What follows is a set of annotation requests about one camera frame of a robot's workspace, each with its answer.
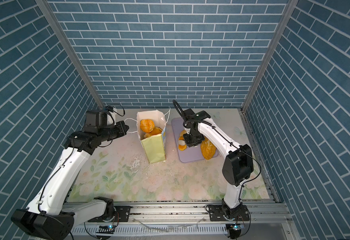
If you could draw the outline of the round orange bun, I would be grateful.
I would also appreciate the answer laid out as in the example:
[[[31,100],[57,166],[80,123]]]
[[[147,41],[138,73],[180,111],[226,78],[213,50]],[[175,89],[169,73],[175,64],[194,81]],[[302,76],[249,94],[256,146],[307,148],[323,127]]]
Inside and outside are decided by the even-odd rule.
[[[187,149],[187,145],[184,140],[178,140],[178,149],[184,151]]]

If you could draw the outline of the sesame seeded oval bread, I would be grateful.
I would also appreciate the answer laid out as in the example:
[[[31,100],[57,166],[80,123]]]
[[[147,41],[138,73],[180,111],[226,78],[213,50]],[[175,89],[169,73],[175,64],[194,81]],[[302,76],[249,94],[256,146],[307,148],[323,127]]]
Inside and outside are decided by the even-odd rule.
[[[202,156],[206,160],[212,159],[216,153],[215,145],[208,138],[205,138],[205,140],[201,143],[200,149],[201,149]]]

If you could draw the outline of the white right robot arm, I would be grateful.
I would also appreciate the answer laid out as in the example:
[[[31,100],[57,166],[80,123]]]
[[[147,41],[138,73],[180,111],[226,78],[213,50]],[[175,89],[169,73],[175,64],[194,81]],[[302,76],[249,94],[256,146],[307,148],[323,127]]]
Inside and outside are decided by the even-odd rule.
[[[227,188],[222,199],[221,212],[229,220],[249,221],[250,212],[242,203],[244,185],[250,182],[254,171],[252,149],[249,145],[240,145],[221,130],[211,116],[201,111],[194,113],[187,109],[180,113],[186,134],[183,135],[188,147],[195,147],[208,139],[219,153],[225,157],[222,174],[227,181]]]

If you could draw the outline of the white paper gift bag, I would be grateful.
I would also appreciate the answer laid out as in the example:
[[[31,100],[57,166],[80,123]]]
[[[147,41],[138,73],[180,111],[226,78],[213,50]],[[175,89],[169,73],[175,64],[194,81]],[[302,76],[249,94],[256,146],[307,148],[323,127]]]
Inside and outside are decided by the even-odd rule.
[[[159,110],[142,111],[138,112],[136,118],[134,119],[137,124],[137,130],[133,131],[133,133],[138,135],[138,139],[142,144],[150,164],[166,160],[166,130],[170,113],[170,110],[168,110],[166,113]],[[151,136],[145,139],[144,135],[146,133],[140,129],[140,121],[143,119],[153,120],[155,127],[159,127],[163,130],[162,133],[160,135]]]

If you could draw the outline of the ring donut bread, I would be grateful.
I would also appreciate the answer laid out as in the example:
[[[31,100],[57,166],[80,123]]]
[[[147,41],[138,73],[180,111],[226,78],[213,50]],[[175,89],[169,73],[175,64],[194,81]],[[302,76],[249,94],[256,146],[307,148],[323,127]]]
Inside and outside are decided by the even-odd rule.
[[[178,139],[179,141],[184,141],[184,136],[183,136],[184,134],[187,134],[186,130],[183,130],[183,131],[180,132],[180,136],[179,136],[179,139]]]

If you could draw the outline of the small pale bread roll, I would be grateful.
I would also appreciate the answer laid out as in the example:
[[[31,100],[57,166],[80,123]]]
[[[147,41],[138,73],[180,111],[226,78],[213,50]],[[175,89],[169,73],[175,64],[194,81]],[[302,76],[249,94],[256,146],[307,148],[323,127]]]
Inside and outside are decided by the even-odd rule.
[[[150,119],[143,119],[140,121],[140,129],[144,133],[151,133],[155,129],[155,123]]]

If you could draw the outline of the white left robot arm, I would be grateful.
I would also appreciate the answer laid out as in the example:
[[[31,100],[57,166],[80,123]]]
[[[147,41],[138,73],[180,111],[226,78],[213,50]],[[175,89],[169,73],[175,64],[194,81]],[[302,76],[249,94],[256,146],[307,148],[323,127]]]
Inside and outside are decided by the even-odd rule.
[[[116,122],[117,108],[94,107],[86,111],[80,131],[67,137],[62,154],[35,198],[11,217],[27,235],[45,240],[63,240],[71,230],[94,218],[114,221],[117,211],[112,199],[96,197],[88,203],[64,207],[66,197],[83,165],[103,142],[112,143],[128,133],[124,121]]]

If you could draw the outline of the large twisted golden bread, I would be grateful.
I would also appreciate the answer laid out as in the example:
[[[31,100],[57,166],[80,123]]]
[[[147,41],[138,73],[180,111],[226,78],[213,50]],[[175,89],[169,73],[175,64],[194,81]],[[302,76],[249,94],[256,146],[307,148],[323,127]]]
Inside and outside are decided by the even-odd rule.
[[[159,127],[154,127],[154,129],[150,132],[150,133],[146,133],[145,135],[144,135],[144,138],[146,139],[146,138],[149,138],[149,137],[151,137],[151,136],[155,136],[155,135],[160,135],[161,133],[162,133],[162,129],[161,128],[159,128]]]

